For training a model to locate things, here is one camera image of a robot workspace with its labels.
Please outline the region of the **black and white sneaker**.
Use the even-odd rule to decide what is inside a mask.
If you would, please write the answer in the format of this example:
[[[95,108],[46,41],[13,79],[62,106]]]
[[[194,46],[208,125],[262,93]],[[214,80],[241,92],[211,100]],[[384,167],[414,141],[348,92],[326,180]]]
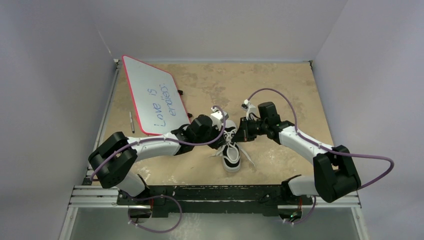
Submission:
[[[237,132],[237,126],[232,120],[225,121],[224,137],[226,144],[222,147],[222,164],[227,172],[237,172],[241,166],[240,149],[232,139]]]

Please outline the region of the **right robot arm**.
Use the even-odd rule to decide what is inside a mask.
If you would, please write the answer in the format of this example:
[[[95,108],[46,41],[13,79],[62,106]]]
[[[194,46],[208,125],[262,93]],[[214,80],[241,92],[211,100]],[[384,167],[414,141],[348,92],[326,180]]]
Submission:
[[[233,142],[251,142],[257,136],[265,135],[313,165],[312,176],[295,175],[281,183],[280,196],[284,202],[292,204],[300,196],[318,196],[332,203],[362,185],[345,146],[313,144],[301,138],[301,131],[297,131],[292,122],[281,120],[273,102],[259,104],[258,113],[258,119],[240,119],[239,128],[232,137]]]

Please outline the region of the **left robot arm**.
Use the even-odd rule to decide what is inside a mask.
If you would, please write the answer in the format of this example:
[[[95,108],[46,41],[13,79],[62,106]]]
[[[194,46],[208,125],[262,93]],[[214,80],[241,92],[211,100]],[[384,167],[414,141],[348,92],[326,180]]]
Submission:
[[[199,115],[190,124],[163,135],[151,137],[127,137],[118,131],[88,157],[93,168],[91,179],[97,178],[104,189],[117,187],[138,205],[146,203],[150,190],[142,176],[131,172],[132,166],[142,160],[186,154],[196,146],[215,149],[215,156],[222,158],[226,171],[240,168],[240,149],[232,141],[237,132],[234,121],[226,119],[218,126],[210,116]]]

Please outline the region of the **white shoelace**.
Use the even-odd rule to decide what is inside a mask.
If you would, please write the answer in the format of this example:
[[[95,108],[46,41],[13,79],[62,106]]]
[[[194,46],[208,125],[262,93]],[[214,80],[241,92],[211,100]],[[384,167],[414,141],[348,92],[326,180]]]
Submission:
[[[238,147],[239,147],[239,153],[240,153],[240,160],[241,160],[241,154],[243,154],[246,158],[247,158],[247,160],[250,162],[250,163],[252,163],[252,165],[254,166],[254,167],[256,167],[256,165],[255,165],[255,163],[252,161],[252,159],[251,159],[251,157],[249,156],[249,154],[237,143],[237,145],[238,145]],[[223,151],[223,146],[221,146],[221,147],[219,147],[218,149],[217,149],[217,151],[214,153],[214,154],[212,154],[212,155],[210,155],[210,157],[221,157],[221,159],[222,159],[222,163],[223,163],[223,158],[222,158],[222,154],[221,154],[221,152]]]

